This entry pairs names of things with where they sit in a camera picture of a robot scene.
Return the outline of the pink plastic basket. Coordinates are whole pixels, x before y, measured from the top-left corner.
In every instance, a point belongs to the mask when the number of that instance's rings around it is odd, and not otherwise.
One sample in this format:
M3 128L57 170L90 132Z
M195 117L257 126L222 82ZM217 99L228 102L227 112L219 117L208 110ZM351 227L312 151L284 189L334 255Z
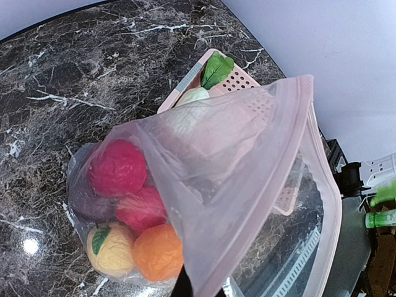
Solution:
M218 49L208 49L167 96L165 101L157 109L158 113L174 108L180 102L180 98L186 91L200 86L201 76L204 73L206 63L214 53L218 53L220 56L225 57ZM212 87L208 93L211 97L219 97L230 92L247 90L259 86L260 84L256 80L247 74L246 71L242 70L240 66L235 64L228 77ZM298 200L304 169L305 164L303 163L303 158L300 153L297 153L290 175L273 207L272 212L274 214L289 216L293 213Z

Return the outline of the red apple toy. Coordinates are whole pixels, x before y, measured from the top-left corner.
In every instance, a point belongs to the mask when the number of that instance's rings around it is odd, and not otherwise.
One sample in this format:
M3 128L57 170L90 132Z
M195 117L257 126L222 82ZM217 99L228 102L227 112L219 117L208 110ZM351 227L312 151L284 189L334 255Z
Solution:
M147 179L144 155L134 144L114 140L90 160L87 179L103 197L135 194Z

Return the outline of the yellow peach toy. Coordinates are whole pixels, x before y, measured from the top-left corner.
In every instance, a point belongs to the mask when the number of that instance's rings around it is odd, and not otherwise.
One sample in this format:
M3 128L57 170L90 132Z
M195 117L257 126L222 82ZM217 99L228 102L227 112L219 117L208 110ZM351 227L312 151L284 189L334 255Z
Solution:
M86 250L93 268L109 277L123 279L134 269L130 229L119 223L101 224L90 230Z

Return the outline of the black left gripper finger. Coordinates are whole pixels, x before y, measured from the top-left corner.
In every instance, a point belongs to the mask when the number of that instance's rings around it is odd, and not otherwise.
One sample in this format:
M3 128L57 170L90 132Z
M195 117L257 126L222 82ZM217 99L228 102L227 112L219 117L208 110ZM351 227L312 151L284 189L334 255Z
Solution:
M177 277L177 281L172 291L172 297L193 297L191 281L186 273L184 265Z

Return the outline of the orange tangerine toy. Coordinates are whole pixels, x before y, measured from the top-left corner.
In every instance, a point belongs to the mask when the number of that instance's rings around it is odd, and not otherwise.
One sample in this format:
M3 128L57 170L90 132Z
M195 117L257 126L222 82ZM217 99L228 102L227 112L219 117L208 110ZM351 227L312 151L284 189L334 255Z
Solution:
M179 275L183 245L171 225L148 228L136 239L133 260L140 274L150 282L164 282Z

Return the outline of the dark purple fruit toy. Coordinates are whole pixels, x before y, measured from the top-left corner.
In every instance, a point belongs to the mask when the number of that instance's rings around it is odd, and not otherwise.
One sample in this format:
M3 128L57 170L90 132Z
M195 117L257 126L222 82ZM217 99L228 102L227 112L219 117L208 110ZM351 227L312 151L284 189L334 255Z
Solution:
M94 193L85 178L70 181L67 195L69 206L78 219L95 223L115 219L116 199Z

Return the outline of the red tomato toy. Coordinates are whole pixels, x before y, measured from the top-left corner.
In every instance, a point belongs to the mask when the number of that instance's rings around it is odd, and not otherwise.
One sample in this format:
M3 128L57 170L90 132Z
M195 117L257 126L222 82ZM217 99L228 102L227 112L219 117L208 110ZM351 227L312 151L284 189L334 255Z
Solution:
M159 192L154 187L143 186L139 192L119 200L116 218L139 236L148 228L165 224L168 215Z

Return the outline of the clear zip top bag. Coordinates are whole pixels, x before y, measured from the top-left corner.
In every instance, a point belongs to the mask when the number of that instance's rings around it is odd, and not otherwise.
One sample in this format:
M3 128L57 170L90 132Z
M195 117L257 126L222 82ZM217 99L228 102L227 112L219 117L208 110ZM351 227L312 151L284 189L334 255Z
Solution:
M67 185L87 179L90 160L114 140L134 144L144 155L144 186L160 194L183 245L184 267L194 296L217 293L272 296L286 262L317 228L315 251L286 296L322 296L341 225L341 198L332 177L314 112L314 78L303 75L198 100L112 128L98 143L83 145L69 162ZM178 113L206 113L188 134L175 134ZM272 212L300 153L304 175L294 211ZM101 224L78 219L74 227L86 250L90 230ZM172 295L177 277L150 282L136 264L126 278L134 294Z

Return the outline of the white radish with green leaf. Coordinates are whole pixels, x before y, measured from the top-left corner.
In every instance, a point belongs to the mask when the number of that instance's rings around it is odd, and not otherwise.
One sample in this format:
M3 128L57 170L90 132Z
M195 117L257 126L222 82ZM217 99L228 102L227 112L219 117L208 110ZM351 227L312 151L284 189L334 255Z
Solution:
M223 82L234 67L235 63L232 58L223 57L218 51L213 52L200 74L199 85L186 90L174 107L210 98L209 90ZM188 134L196 125L197 120L205 113L205 109L202 108L199 108L196 113L191 113L190 111L180 112L170 119L170 126L175 134L180 136Z

